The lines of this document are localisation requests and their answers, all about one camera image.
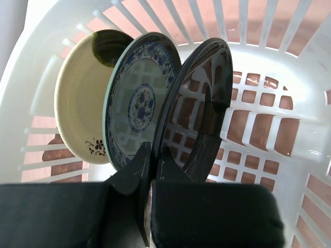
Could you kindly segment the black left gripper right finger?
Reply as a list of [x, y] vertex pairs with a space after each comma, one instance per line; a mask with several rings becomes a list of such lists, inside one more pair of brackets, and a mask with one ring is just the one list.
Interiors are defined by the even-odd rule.
[[164, 148], [152, 183], [156, 247], [283, 247], [283, 229], [266, 187], [194, 182]]

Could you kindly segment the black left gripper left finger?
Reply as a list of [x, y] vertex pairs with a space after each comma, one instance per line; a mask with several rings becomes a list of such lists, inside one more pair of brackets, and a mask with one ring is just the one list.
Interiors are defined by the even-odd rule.
[[1, 247], [148, 247], [151, 144], [103, 182], [1, 185]]

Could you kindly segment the black glossy plate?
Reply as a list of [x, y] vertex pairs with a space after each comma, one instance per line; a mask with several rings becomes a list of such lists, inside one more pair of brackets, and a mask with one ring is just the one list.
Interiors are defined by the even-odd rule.
[[170, 86], [157, 120], [152, 154], [159, 159], [171, 144], [167, 134], [180, 134], [184, 157], [179, 168], [195, 182], [205, 182], [218, 153], [220, 131], [229, 108], [233, 63], [221, 38], [202, 42], [185, 60]]

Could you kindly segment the cream plate with black patch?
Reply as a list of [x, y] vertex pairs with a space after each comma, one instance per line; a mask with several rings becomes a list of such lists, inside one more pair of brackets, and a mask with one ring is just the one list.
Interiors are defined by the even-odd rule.
[[133, 41], [128, 34], [104, 29], [87, 35], [66, 56], [54, 92], [59, 134], [70, 152], [90, 164], [106, 164], [102, 118], [114, 67]]

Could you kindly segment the blue floral patterned plate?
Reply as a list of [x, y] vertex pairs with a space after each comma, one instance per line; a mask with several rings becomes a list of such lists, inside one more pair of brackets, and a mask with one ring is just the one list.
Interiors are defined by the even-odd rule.
[[158, 32], [125, 48], [109, 79], [102, 113], [106, 154], [118, 171], [154, 138], [166, 95], [181, 68], [172, 40]]

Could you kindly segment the white plastic dish rack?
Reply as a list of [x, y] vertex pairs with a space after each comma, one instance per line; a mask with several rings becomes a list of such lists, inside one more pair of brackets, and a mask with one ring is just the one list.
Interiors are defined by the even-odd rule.
[[54, 117], [66, 56], [101, 29], [163, 33], [181, 60], [224, 39], [232, 102], [207, 181], [265, 186], [286, 247], [330, 247], [330, 1], [1, 1], [1, 183], [115, 172], [71, 154]]

